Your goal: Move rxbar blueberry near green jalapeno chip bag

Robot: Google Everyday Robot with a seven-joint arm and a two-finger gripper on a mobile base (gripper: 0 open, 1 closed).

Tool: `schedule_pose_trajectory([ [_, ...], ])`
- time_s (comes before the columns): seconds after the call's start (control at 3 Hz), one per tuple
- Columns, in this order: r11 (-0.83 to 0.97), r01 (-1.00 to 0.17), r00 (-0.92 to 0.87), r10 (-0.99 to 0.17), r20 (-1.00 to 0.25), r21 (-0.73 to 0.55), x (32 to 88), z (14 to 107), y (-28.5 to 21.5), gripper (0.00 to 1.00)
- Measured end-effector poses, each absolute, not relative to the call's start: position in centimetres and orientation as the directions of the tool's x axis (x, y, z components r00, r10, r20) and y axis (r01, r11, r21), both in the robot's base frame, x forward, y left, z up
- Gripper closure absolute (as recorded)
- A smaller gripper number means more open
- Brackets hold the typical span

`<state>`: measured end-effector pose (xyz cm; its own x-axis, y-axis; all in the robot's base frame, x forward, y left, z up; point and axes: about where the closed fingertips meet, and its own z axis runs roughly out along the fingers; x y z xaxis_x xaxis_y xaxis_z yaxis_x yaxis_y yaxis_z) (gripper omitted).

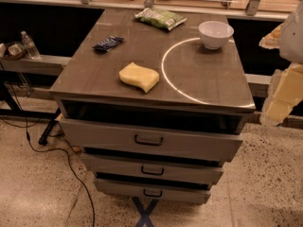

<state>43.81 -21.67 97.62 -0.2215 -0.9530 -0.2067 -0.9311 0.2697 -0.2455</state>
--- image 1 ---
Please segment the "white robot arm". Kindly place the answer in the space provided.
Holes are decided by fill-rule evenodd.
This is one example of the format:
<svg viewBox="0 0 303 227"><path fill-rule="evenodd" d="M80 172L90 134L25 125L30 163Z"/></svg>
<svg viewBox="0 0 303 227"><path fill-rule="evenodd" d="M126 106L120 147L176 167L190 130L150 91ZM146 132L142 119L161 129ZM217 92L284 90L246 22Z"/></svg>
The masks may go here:
<svg viewBox="0 0 303 227"><path fill-rule="evenodd" d="M280 57L291 63L284 71L276 70L272 75L259 119L262 125L277 126L303 100L303 1L258 45L278 49Z"/></svg>

